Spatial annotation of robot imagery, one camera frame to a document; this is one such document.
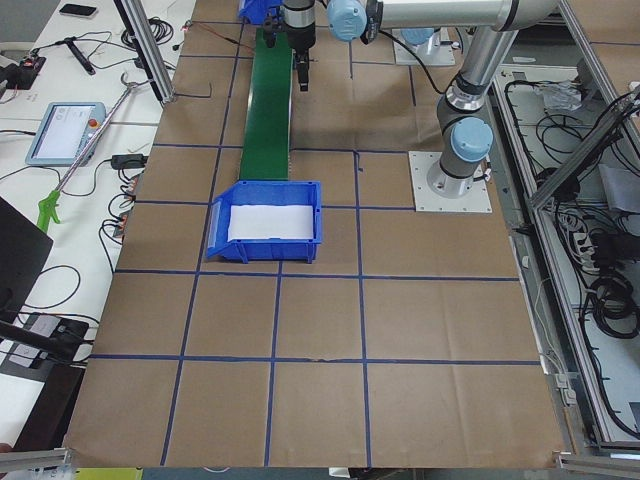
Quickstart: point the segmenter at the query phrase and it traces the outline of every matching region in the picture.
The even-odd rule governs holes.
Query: brown table surface
[[[193,19],[252,45],[235,4]],[[406,152],[441,149],[438,96],[387,39],[340,43],[317,12],[291,144],[291,179],[322,182],[317,260],[203,256],[252,51],[196,24],[175,85],[213,96],[165,108],[66,437],[80,465],[534,468],[564,448],[503,193],[490,215],[416,213]]]

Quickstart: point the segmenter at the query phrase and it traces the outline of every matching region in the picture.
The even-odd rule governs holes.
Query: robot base
[[[475,182],[463,197],[444,198],[435,193],[427,184],[427,173],[440,160],[440,152],[409,152],[411,184],[416,212],[437,213],[491,213],[491,200],[484,181]],[[475,176],[482,175],[478,167]]]
[[[448,67],[456,64],[456,59],[453,56],[453,49],[450,45],[436,45],[434,44],[435,38],[432,38],[423,45],[413,47],[409,45],[404,38],[402,38],[402,30],[393,29],[392,33],[394,37],[401,42],[404,42],[404,44],[409,48],[413,49],[413,52],[420,57],[420,60],[422,60],[427,67]],[[446,28],[440,30],[439,37],[440,43],[448,42],[448,30]],[[393,42],[393,51],[396,54],[396,65],[418,65],[416,59],[409,55],[409,52],[395,42]]]

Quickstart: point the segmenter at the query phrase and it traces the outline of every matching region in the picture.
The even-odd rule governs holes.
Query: power adapter
[[[147,156],[141,153],[128,153],[126,155],[113,155],[111,168],[114,170],[127,170],[130,168],[144,168],[147,164]]]

